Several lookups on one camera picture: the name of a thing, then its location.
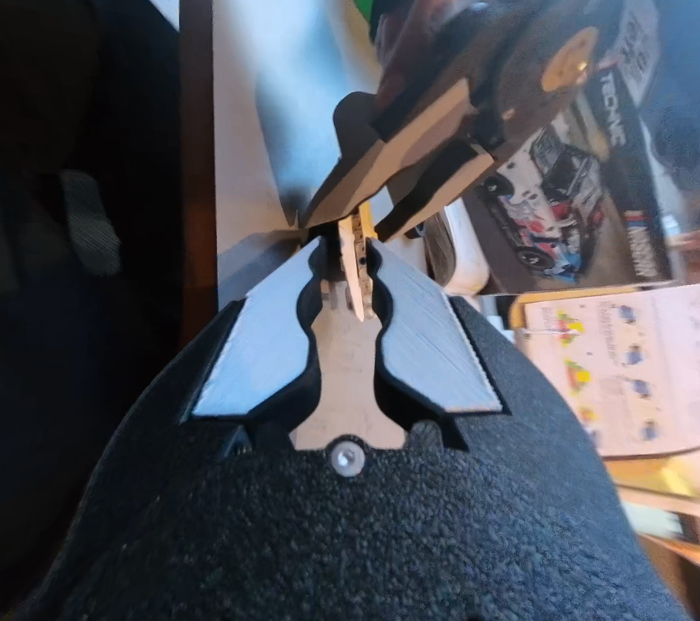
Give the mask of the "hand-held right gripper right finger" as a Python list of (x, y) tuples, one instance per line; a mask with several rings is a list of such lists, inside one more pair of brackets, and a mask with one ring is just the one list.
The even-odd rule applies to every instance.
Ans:
[(503, 401), (449, 296), (433, 279), (370, 240), (375, 342), (374, 397), (405, 433), (432, 423), (446, 449), (468, 449), (457, 420), (502, 415)]

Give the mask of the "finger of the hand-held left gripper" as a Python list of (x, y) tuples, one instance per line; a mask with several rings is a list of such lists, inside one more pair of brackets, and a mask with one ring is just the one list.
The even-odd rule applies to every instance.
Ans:
[(352, 92), (333, 113), (340, 149), (334, 168), (302, 213), (302, 227), (349, 216), (396, 174), (423, 161), (456, 134), (462, 120), (476, 112), (465, 78), (458, 80), (394, 135), (379, 135), (371, 124), (374, 96)]
[(394, 203), (376, 224), (387, 243), (442, 211), (495, 168), (495, 160), (474, 141), (454, 139), (388, 183)]

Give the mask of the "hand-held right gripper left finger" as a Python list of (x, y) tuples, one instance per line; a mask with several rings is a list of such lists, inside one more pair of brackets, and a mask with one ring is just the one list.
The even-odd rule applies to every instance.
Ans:
[(191, 400), (192, 419), (290, 434), (313, 413), (321, 378), (312, 325), (327, 247), (313, 239), (246, 294)]

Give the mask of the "toy race car box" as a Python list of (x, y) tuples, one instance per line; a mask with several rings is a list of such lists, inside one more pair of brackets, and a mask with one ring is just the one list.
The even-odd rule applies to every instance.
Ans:
[(672, 281), (650, 137), (620, 62), (466, 196), (486, 293)]

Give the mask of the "white curved toy beam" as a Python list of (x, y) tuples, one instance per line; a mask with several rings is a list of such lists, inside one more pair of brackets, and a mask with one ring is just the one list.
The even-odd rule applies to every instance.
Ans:
[(373, 281), (368, 272), (368, 241), (377, 237), (371, 205), (364, 202), (338, 222), (339, 253), (349, 306), (360, 322), (374, 317)]

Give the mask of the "thick open instruction booklet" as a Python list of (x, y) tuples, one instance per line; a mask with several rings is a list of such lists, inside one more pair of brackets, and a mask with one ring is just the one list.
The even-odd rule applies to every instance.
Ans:
[(459, 198), (424, 223), (433, 280), (447, 295), (473, 298), (489, 281), (489, 266), (464, 201)]

